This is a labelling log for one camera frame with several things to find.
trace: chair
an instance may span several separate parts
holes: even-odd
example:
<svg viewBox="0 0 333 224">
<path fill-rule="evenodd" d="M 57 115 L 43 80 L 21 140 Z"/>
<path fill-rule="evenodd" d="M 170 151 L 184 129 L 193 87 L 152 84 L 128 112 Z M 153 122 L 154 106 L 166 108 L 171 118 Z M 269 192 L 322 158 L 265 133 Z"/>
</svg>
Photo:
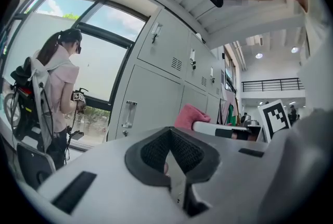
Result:
<svg viewBox="0 0 333 224">
<path fill-rule="evenodd" d="M 22 142 L 17 144 L 17 157 L 23 177 L 35 190 L 56 171 L 52 158 Z"/>
</svg>

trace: tree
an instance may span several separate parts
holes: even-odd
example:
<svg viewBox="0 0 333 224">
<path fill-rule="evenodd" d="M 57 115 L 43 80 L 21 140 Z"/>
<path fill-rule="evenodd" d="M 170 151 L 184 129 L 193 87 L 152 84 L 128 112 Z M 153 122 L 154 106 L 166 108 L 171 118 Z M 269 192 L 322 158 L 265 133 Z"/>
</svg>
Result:
<svg viewBox="0 0 333 224">
<path fill-rule="evenodd" d="M 32 8 L 32 6 L 29 6 L 29 7 L 24 11 L 24 13 L 27 14 L 27 13 L 30 11 L 31 8 Z"/>
<path fill-rule="evenodd" d="M 74 19 L 74 20 L 77 20 L 80 16 L 78 15 L 73 15 L 73 13 L 70 13 L 70 14 L 65 14 L 62 16 L 63 18 L 69 18 L 69 19 Z"/>
</svg>

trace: pink shirt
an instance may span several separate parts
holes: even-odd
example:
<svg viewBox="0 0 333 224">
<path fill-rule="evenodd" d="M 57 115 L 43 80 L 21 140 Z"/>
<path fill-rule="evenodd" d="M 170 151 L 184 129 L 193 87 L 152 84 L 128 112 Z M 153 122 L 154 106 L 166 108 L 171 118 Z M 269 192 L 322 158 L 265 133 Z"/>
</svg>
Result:
<svg viewBox="0 0 333 224">
<path fill-rule="evenodd" d="M 72 64 L 69 60 L 69 54 L 67 50 L 59 45 L 57 51 L 46 64 L 46 69 L 48 67 L 54 66 L 61 62 L 66 62 L 60 65 L 54 70 L 49 71 L 50 83 L 51 83 L 51 100 L 53 105 L 53 127 L 54 132 L 58 133 L 66 128 L 66 120 L 64 114 L 60 110 L 62 91 L 65 83 L 75 84 L 75 81 L 79 74 L 79 67 Z"/>
</svg>

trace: window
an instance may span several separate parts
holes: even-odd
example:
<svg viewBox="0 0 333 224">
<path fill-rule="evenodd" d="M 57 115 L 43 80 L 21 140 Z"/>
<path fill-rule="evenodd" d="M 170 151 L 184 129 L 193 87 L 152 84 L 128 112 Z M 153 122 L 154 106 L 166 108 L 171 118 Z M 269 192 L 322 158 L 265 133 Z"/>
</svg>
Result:
<svg viewBox="0 0 333 224">
<path fill-rule="evenodd" d="M 145 22 L 119 9 L 103 5 L 87 24 L 111 31 L 135 42 Z"/>
<path fill-rule="evenodd" d="M 73 116 L 74 112 L 65 115 L 66 123 L 70 127 L 73 125 Z M 80 130 L 84 135 L 74 136 L 72 140 L 89 146 L 102 143 L 108 132 L 109 118 L 110 111 L 87 106 L 84 112 L 76 114 L 73 126 L 73 132 Z"/>
<path fill-rule="evenodd" d="M 37 3 L 38 0 L 33 0 L 32 3 L 27 7 L 27 9 L 24 11 L 24 14 L 28 13 L 31 8 Z"/>
<path fill-rule="evenodd" d="M 99 8 L 105 0 L 95 1 L 96 7 L 92 7 L 92 11 Z M 43 0 L 35 9 L 37 2 L 40 4 L 41 0 L 33 0 L 25 5 L 23 10 L 25 14 L 30 13 L 29 18 L 23 18 L 19 32 L 8 49 L 3 72 L 3 96 L 11 92 L 10 84 L 14 83 L 10 74 L 22 65 L 28 56 L 41 49 L 51 35 L 71 28 L 75 21 L 94 4 L 94 1 L 88 0 Z M 82 31 L 82 50 L 80 55 L 70 57 L 71 61 L 80 67 L 74 89 L 88 90 L 84 93 L 89 106 L 83 112 L 76 114 L 73 131 L 80 130 L 84 135 L 74 136 L 73 146 L 89 148 L 104 140 L 111 114 L 110 99 L 113 85 L 127 49 L 133 45 L 129 40 L 136 41 L 145 24 L 141 18 L 102 5 L 87 23 L 80 23 L 77 26 Z M 21 20 L 15 20 L 8 30 L 9 40 L 20 22 Z M 6 52 L 4 42 L 4 39 L 1 40 L 1 46 L 3 52 Z M 65 119 L 67 125 L 71 127 L 74 112 L 67 114 Z"/>
<path fill-rule="evenodd" d="M 36 13 L 76 20 L 93 3 L 93 1 L 87 0 L 45 0 Z"/>
<path fill-rule="evenodd" d="M 80 67 L 75 89 L 85 88 L 85 94 L 109 101 L 126 49 L 96 37 L 82 34 L 81 53 L 70 57 Z"/>
<path fill-rule="evenodd" d="M 230 58 L 228 52 L 226 49 L 224 49 L 225 53 L 225 89 L 236 92 L 235 86 L 236 86 L 236 67 Z"/>
</svg>

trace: locker handle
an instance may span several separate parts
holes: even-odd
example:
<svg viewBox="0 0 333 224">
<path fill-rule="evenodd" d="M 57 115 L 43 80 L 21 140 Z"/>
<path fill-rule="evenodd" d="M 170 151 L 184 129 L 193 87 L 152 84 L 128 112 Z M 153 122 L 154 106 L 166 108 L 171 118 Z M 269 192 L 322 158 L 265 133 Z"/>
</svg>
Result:
<svg viewBox="0 0 333 224">
<path fill-rule="evenodd" d="M 126 101 L 124 116 L 126 116 L 126 114 L 127 116 L 125 123 L 121 125 L 123 128 L 130 129 L 133 126 L 136 105 L 137 105 L 136 102 Z"/>
<path fill-rule="evenodd" d="M 156 37 L 158 37 L 160 35 L 162 27 L 163 27 L 163 25 L 161 25 L 159 22 L 156 22 L 154 24 L 153 29 L 151 30 L 152 43 L 154 43 L 156 40 Z"/>
<path fill-rule="evenodd" d="M 190 56 L 189 56 L 189 59 L 192 61 L 192 63 L 195 64 L 195 55 L 196 55 L 196 51 L 192 48 L 191 49 L 191 53 L 190 53 Z"/>
<path fill-rule="evenodd" d="M 215 83 L 215 78 L 213 78 L 213 67 L 210 67 L 210 79 L 212 83 Z"/>
</svg>

